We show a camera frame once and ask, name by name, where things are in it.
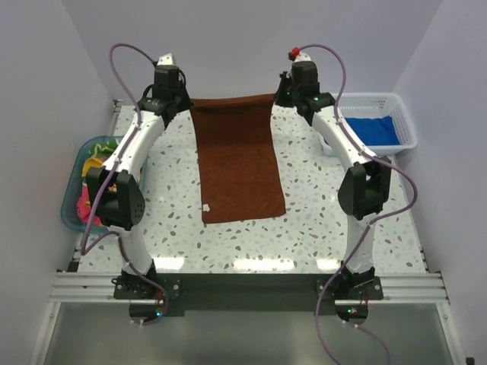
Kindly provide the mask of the blue towel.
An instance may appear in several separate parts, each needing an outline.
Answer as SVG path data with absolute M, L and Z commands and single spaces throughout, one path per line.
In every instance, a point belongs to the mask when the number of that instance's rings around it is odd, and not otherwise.
M 391 116 L 345 120 L 367 146 L 400 145 Z

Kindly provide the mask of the brown towel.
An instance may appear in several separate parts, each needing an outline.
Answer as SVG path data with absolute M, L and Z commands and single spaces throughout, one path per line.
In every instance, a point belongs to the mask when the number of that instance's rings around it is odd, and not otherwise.
M 205 224 L 286 212 L 272 142 L 273 102 L 271 94 L 193 101 Z

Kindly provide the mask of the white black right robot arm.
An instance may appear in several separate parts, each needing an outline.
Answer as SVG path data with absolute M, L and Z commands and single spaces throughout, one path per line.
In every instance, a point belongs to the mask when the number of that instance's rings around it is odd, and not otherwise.
M 345 172 L 337 198 L 347 216 L 347 244 L 341 268 L 327 290 L 356 298 L 374 281 L 374 228 L 367 219 L 377 217 L 389 198 L 390 160 L 368 158 L 374 153 L 346 122 L 338 100 L 320 91 L 314 62 L 294 61 L 280 78 L 275 104 L 294 107 L 332 148 Z

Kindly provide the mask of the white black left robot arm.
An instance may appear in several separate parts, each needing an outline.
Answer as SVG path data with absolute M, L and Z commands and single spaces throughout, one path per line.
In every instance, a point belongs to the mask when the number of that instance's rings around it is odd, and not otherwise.
M 191 106 L 180 68 L 156 65 L 153 84 L 135 104 L 134 119 L 122 141 L 102 167 L 92 167 L 85 175 L 90 217 L 100 218 L 108 233 L 115 236 L 122 256 L 122 272 L 113 283 L 144 299 L 164 290 L 158 284 L 153 259 L 138 226 L 145 215 L 140 172 L 156 140 L 178 113 Z

